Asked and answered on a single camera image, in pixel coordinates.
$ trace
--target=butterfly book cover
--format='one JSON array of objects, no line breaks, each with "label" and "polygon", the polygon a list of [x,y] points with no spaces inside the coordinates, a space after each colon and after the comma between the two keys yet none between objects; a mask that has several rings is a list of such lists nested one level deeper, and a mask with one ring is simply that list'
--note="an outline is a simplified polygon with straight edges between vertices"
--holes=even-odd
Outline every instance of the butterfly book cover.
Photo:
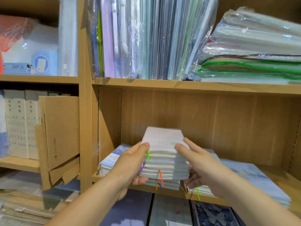
[{"label": "butterfly book cover", "polygon": [[195,226],[240,226],[230,207],[191,201]]}]

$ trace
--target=blue circle logo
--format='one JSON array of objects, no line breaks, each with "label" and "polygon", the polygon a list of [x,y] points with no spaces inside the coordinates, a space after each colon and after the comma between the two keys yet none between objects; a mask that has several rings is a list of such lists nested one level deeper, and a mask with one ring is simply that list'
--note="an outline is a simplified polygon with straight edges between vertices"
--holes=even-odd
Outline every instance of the blue circle logo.
[{"label": "blue circle logo", "polygon": [[47,71],[48,67],[49,67],[49,62],[44,56],[39,55],[35,58],[35,68],[38,72],[43,73]]}]

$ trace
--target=shelf compartment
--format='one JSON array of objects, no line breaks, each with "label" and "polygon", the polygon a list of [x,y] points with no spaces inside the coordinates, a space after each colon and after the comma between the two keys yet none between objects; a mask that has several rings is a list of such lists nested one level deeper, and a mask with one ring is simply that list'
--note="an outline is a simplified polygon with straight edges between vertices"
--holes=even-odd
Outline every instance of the shelf compartment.
[{"label": "shelf compartment", "polygon": [[[288,196],[291,197],[292,201],[290,203],[290,211],[294,213],[296,216],[301,217],[301,181],[295,179],[293,176],[285,172],[279,167],[275,166],[264,166],[264,165],[257,165],[257,167],[264,172],[277,186],[279,186]],[[95,173],[93,175],[92,181],[97,182],[101,179],[101,177]],[[147,186],[147,185],[138,185],[138,186],[130,186],[130,189],[133,190],[141,190],[145,192],[151,192],[155,194],[164,194],[168,196],[173,197],[179,197],[179,198],[186,198],[198,201],[198,195],[187,193],[184,190],[168,190],[168,189],[162,189],[158,187],[158,190],[156,190],[156,187],[154,186]],[[200,201],[218,204],[218,205],[226,205],[227,201],[222,198],[217,197],[211,197],[207,195],[199,195]]]},{"label": "shelf compartment", "polygon": [[94,78],[94,85],[111,86],[115,88],[143,88],[160,91],[225,91],[245,93],[273,93],[300,95],[301,85],[273,85],[273,84],[246,84],[246,83],[210,83],[191,81]]},{"label": "shelf compartment", "polygon": [[29,76],[29,75],[0,75],[3,82],[78,84],[78,77],[68,76]]},{"label": "shelf compartment", "polygon": [[22,159],[14,156],[0,158],[0,167],[35,173],[40,172],[40,163],[38,160]]}]

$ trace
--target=butterfly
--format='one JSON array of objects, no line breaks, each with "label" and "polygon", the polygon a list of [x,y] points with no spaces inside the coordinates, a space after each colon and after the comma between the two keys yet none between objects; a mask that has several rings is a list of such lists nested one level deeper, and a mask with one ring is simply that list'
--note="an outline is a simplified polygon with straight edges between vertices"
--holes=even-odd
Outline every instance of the butterfly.
[{"label": "butterfly", "polygon": [[224,213],[219,213],[219,214],[217,214],[217,216],[214,216],[212,212],[208,211],[207,209],[204,209],[204,210],[208,216],[209,221],[212,224],[215,224],[216,221],[219,221],[221,225],[223,225],[223,226],[227,225],[227,222],[225,221]]}]

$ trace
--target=forearm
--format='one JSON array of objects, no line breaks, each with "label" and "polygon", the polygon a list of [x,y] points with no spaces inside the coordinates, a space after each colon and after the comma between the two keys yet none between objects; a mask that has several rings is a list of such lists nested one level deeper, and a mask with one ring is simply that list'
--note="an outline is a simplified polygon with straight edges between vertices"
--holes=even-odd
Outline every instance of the forearm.
[{"label": "forearm", "polygon": [[238,175],[223,184],[224,197],[247,226],[301,225],[298,217]]},{"label": "forearm", "polygon": [[99,226],[119,192],[118,178],[108,174],[59,212],[47,226]]}]

